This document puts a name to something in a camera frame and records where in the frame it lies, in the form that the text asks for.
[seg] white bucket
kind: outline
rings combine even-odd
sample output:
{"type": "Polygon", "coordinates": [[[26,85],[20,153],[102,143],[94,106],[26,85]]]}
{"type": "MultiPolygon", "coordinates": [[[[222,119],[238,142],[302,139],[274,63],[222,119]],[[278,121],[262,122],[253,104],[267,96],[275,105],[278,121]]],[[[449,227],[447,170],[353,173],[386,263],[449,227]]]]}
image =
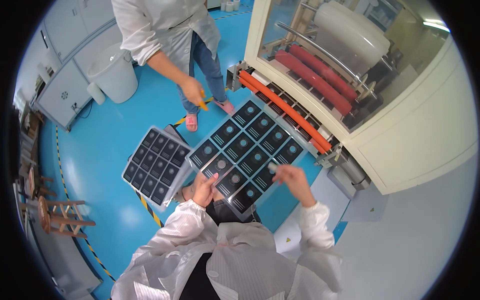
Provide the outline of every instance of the white bucket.
{"type": "Polygon", "coordinates": [[[115,103],[130,99],[138,87],[129,51],[121,43],[103,50],[90,65],[87,76],[115,103]]]}

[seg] person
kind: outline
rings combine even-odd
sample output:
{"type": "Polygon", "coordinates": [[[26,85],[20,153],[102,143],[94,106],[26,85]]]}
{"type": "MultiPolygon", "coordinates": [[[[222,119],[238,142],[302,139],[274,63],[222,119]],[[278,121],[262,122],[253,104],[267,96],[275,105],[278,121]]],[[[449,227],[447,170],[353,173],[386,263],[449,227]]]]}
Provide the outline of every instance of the person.
{"type": "Polygon", "coordinates": [[[259,222],[213,221],[206,207],[217,179],[198,176],[192,198],[133,254],[112,299],[336,299],[341,259],[325,226],[329,209],[314,199],[303,170],[280,165],[273,177],[302,205],[296,262],[276,252],[273,234],[259,222]]]}
{"type": "Polygon", "coordinates": [[[206,0],[112,0],[122,33],[121,49],[129,50],[140,66],[177,84],[189,131],[198,129],[202,85],[195,79],[193,61],[205,75],[214,103],[233,114],[225,94],[217,55],[220,32],[206,8],[206,0]]]}

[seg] person's left hand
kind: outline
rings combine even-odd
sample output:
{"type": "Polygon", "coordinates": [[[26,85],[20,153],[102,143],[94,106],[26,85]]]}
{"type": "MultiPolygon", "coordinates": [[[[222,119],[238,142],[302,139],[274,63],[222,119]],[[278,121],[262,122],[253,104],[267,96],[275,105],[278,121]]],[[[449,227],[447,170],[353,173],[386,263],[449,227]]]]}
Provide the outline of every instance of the person's left hand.
{"type": "Polygon", "coordinates": [[[192,200],[201,207],[207,207],[213,199],[215,194],[215,187],[212,186],[218,179],[218,173],[215,173],[210,179],[207,180],[205,176],[195,177],[193,182],[194,194],[192,200]]]}

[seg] orange scissors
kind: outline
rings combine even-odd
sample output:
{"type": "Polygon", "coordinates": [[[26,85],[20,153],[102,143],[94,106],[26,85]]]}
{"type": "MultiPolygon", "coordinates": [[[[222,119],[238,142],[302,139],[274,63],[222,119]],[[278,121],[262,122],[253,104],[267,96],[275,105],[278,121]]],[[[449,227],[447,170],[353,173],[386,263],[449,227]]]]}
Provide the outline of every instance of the orange scissors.
{"type": "MultiPolygon", "coordinates": [[[[206,98],[204,91],[201,91],[201,95],[202,95],[202,98],[206,98]]],[[[208,111],[207,105],[205,104],[205,102],[204,102],[203,100],[200,100],[200,102],[199,102],[198,104],[199,104],[200,107],[203,108],[205,111],[208,111]]]]}

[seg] pink slipper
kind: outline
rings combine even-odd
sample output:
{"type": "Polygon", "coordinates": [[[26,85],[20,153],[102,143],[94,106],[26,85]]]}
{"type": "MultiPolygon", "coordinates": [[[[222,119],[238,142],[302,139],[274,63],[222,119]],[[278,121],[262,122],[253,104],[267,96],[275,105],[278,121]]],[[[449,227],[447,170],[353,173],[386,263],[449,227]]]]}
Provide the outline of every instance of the pink slipper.
{"type": "Polygon", "coordinates": [[[197,131],[198,129],[197,115],[187,115],[185,117],[185,125],[187,126],[188,131],[191,131],[191,132],[197,131]]]}
{"type": "Polygon", "coordinates": [[[213,100],[213,102],[215,104],[217,104],[221,109],[223,109],[227,114],[229,114],[231,116],[233,116],[233,114],[235,114],[235,112],[236,112],[235,108],[230,103],[230,101],[228,101],[227,103],[225,103],[225,102],[221,103],[221,102],[217,102],[217,101],[213,100]]]}

